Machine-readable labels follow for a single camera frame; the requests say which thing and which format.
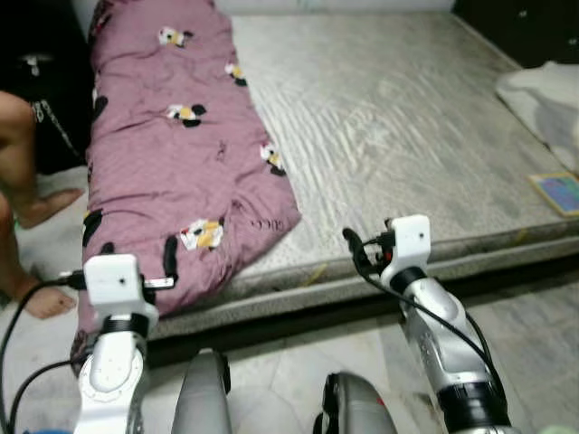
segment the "black cable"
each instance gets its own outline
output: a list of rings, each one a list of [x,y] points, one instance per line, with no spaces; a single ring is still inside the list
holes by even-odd
[[[66,278],[42,282],[33,287],[18,304],[18,308],[16,309],[16,312],[14,313],[12,320],[10,320],[10,324],[6,328],[5,335],[2,338],[2,345],[0,345],[0,428],[2,428],[2,431],[6,434],[14,434],[14,432],[10,430],[10,420],[6,418],[6,406],[4,401],[4,361],[8,341],[10,340],[10,336],[14,331],[16,321],[18,321],[18,318],[22,314],[22,311],[24,310],[26,304],[34,296],[34,294],[36,294],[43,288],[59,287],[63,285],[66,285]]]
[[[482,350],[485,352],[485,354],[489,358],[490,362],[494,364],[494,362],[492,360],[492,354],[490,353],[489,343],[485,339],[485,335],[482,334],[482,330],[480,330],[480,327],[477,324],[477,322],[474,320],[474,318],[472,316],[470,316],[470,314],[468,312],[466,312],[466,314],[467,314],[467,319],[469,320],[469,323],[474,330],[474,333],[477,334],[477,337],[480,340],[480,344],[482,345]]]
[[[354,249],[354,255],[353,255],[354,266],[356,267],[356,271],[358,272],[358,274],[360,276],[362,276],[362,278],[366,282],[368,282],[370,285],[372,285],[373,287],[378,288],[381,291],[383,291],[384,293],[386,293],[390,296],[393,296],[395,298],[398,298],[400,301],[406,303],[407,305],[410,305],[410,306],[422,311],[424,314],[428,315],[429,317],[431,317],[432,319],[434,319],[435,321],[440,323],[442,326],[445,326],[448,330],[450,330],[456,336],[458,336],[460,339],[462,339],[465,344],[467,344],[470,348],[472,348],[472,350],[480,357],[482,362],[489,369],[490,375],[493,378],[495,386],[498,389],[499,396],[503,400],[503,404],[506,408],[507,407],[507,395],[505,394],[505,388],[503,387],[503,383],[500,380],[500,377],[498,376],[497,369],[495,368],[495,365],[493,364],[492,360],[489,357],[487,357],[487,355],[483,351],[480,350],[478,345],[476,345],[474,342],[472,342],[472,340],[468,336],[466,336],[464,333],[462,333],[461,330],[459,330],[454,325],[452,325],[451,323],[446,321],[444,318],[441,318],[440,316],[433,313],[427,307],[424,307],[423,305],[416,303],[414,300],[412,300],[408,297],[405,297],[402,294],[399,294],[396,291],[382,285],[382,283],[372,279],[369,274],[364,273],[364,271],[361,269],[361,267],[358,263],[358,258],[359,258],[360,251],[364,248],[364,246],[367,244],[371,244],[371,243],[372,242],[366,242],[362,245],[356,246],[356,248]]]
[[[47,373],[53,369],[62,368],[63,366],[68,366],[70,364],[74,364],[78,360],[80,360],[80,359],[77,358],[77,359],[73,359],[73,360],[63,360],[62,362],[48,364],[48,365],[44,366],[43,368],[39,369],[38,371],[36,371],[35,373],[33,373],[32,375],[30,375],[21,384],[20,389],[18,389],[18,392],[14,396],[14,401],[12,403],[12,409],[10,410],[10,420],[8,422],[8,428],[10,429],[10,431],[9,431],[10,433],[16,432],[16,417],[18,415],[18,406],[20,405],[20,401],[22,400],[24,392],[26,392],[26,389],[28,388],[28,386],[30,386],[30,384],[34,380],[36,380],[38,377],[40,377],[43,373]]]

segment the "mattress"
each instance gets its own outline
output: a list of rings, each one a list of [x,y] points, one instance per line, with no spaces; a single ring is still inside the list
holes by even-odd
[[[517,65],[453,15],[236,16],[233,27],[303,220],[154,337],[374,294],[341,231],[370,237],[387,217],[430,216],[441,278],[579,251],[579,221],[527,179],[562,166],[495,96]]]

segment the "person's foot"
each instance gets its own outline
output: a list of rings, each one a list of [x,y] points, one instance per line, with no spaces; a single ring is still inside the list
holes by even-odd
[[[27,276],[16,290],[15,299],[17,301],[22,300],[28,291],[37,284],[38,280],[36,278]],[[26,303],[25,309],[30,315],[36,318],[46,319],[65,314],[75,306],[76,301],[72,298],[65,296],[57,288],[48,287],[38,291],[28,303]]]
[[[23,229],[31,229],[72,204],[83,193],[81,189],[70,189],[43,197],[25,210],[18,210],[18,224]]]

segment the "colorful book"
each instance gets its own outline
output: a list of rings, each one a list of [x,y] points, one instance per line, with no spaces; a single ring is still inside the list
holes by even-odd
[[[536,190],[565,217],[579,216],[579,180],[569,173],[531,175]]]

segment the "blanket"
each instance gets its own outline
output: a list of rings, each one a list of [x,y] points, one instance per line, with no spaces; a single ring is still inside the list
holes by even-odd
[[[161,315],[219,290],[299,221],[286,167],[253,105],[228,17],[211,0],[101,1],[83,261],[114,244],[146,278],[178,281]],[[94,331],[86,294],[77,344]]]

